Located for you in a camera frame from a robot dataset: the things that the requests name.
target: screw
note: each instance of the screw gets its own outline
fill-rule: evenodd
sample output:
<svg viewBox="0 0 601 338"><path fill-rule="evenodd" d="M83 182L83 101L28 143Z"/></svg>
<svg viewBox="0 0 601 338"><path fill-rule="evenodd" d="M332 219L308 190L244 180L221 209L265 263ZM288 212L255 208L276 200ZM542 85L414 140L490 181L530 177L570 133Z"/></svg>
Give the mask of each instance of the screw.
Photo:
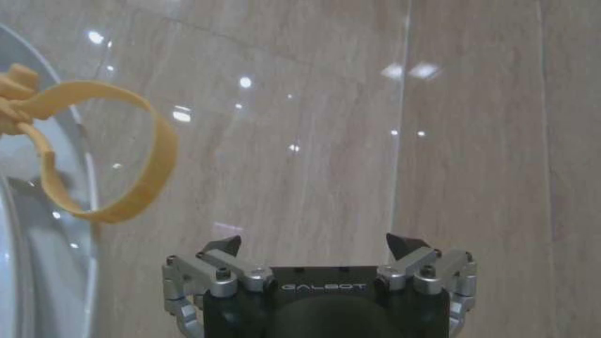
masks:
<svg viewBox="0 0 601 338"><path fill-rule="evenodd" d="M263 275L264 272L265 272L265 269L264 269L264 268L257 268L257 269L255 269L255 270L251 271L251 275L252 275L252 276L260 277L260 276Z"/></svg>
<svg viewBox="0 0 601 338"><path fill-rule="evenodd" d="M215 273L215 278L217 280L229 280L232 277L232 272L228 268L219 268L217 272Z"/></svg>
<svg viewBox="0 0 601 338"><path fill-rule="evenodd" d="M167 257L167 264L168 264L168 265L172 265L175 259L176 259L176 255L171 255L169 257Z"/></svg>
<svg viewBox="0 0 601 338"><path fill-rule="evenodd" d="M432 265L424 265L420 270L421 276L426 278L434 278L436 277L436 269Z"/></svg>

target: robotic hand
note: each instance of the robotic hand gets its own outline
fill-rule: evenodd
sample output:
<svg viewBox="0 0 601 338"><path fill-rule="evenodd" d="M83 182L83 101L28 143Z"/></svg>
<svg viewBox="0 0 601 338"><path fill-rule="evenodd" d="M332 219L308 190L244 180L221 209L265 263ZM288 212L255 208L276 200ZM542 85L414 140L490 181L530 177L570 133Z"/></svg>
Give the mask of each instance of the robotic hand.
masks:
<svg viewBox="0 0 601 338"><path fill-rule="evenodd" d="M209 242L196 256L167 258L165 311L191 338L457 336L476 304L472 255L442 255L420 239L392 234L386 241L393 264L319 268L244 262L240 236Z"/></svg>

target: rubber band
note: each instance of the rubber band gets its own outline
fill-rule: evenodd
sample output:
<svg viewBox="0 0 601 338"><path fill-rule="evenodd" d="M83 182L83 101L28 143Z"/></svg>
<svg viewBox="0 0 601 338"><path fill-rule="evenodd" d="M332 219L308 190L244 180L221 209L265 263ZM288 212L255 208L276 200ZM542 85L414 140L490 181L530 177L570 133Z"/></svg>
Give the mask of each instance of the rubber band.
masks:
<svg viewBox="0 0 601 338"><path fill-rule="evenodd" d="M0 77L0 134L25 134L40 156L43 189L49 199L75 217L95 222L116 223L133 218L157 198L176 165L177 135L148 101L136 93L97 81L57 84L35 94L37 75L21 65L13 65ZM149 112L155 121L155 140L145 167L131 190L107 207L84 211L68 195L55 167L55 151L32 119L45 120L63 109L89 99L124 101Z"/></svg>

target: beige marble tile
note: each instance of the beige marble tile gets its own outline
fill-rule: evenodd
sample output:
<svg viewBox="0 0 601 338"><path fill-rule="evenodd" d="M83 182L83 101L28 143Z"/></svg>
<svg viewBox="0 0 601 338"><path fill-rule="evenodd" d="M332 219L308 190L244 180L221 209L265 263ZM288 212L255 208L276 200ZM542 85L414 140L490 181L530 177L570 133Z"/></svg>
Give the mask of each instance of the beige marble tile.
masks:
<svg viewBox="0 0 601 338"><path fill-rule="evenodd" d="M545 1L545 78L554 237L601 234L601 5Z"/></svg>
<svg viewBox="0 0 601 338"><path fill-rule="evenodd" d="M402 0L252 0L215 5L212 30L360 82L404 55Z"/></svg>
<svg viewBox="0 0 601 338"><path fill-rule="evenodd" d="M504 43L536 11L536 0L413 1L408 71L420 63L445 64L472 49Z"/></svg>
<svg viewBox="0 0 601 338"><path fill-rule="evenodd" d="M283 225L280 264L386 261L400 94L400 84L385 78L363 85L313 71L299 144L308 155L304 203L297 222Z"/></svg>
<svg viewBox="0 0 601 338"><path fill-rule="evenodd" d="M461 337L554 337L537 17L521 25L406 82L393 230L478 260Z"/></svg>
<svg viewBox="0 0 601 338"><path fill-rule="evenodd" d="M149 10L165 18L189 23L195 27L209 28L215 16L216 0L124 0L127 4Z"/></svg>
<svg viewBox="0 0 601 338"><path fill-rule="evenodd" d="M382 262L400 83L378 74L361 84L147 10L117 27L97 77L173 120L180 159L147 213L103 228L100 334L169 337L159 275L169 254L241 234L241 255L259 263ZM83 116L108 199L141 165L148 120L101 102Z"/></svg>
<svg viewBox="0 0 601 338"><path fill-rule="evenodd" d="M560 337L594 337L600 331L601 236L573 234L553 244Z"/></svg>
<svg viewBox="0 0 601 338"><path fill-rule="evenodd" d="M560 337L600 331L600 16L597 1L542 1Z"/></svg>
<svg viewBox="0 0 601 338"><path fill-rule="evenodd" d="M17 3L11 9L16 19L11 26L40 50L61 78L92 78L123 11L119 0Z"/></svg>

